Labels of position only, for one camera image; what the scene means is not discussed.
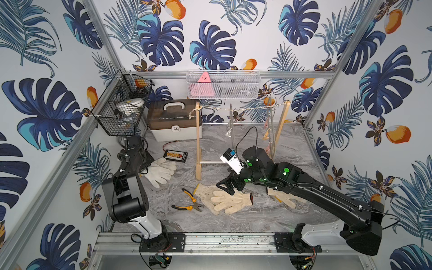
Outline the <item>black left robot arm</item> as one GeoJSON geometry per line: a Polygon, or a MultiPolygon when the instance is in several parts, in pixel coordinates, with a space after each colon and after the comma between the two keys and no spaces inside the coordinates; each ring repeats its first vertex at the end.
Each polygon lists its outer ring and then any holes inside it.
{"type": "Polygon", "coordinates": [[[149,212],[148,197],[140,179],[140,173],[154,161],[147,152],[145,139],[137,135],[126,137],[118,159],[119,169],[102,181],[111,219],[139,230],[147,250],[164,250],[169,245],[169,235],[161,221],[149,212]]]}

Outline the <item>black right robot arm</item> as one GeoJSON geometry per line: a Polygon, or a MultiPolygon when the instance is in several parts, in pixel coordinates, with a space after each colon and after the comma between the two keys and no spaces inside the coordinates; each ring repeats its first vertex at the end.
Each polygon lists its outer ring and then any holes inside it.
{"type": "Polygon", "coordinates": [[[353,199],[315,180],[291,163],[273,162],[264,149],[256,146],[246,149],[242,159],[229,148],[220,160],[229,165],[231,173],[216,186],[230,195],[252,183],[302,198],[338,218],[321,225],[299,223],[291,233],[275,234],[278,252],[321,252],[323,245],[347,245],[364,255],[378,254],[383,233],[382,203],[353,199]]]}

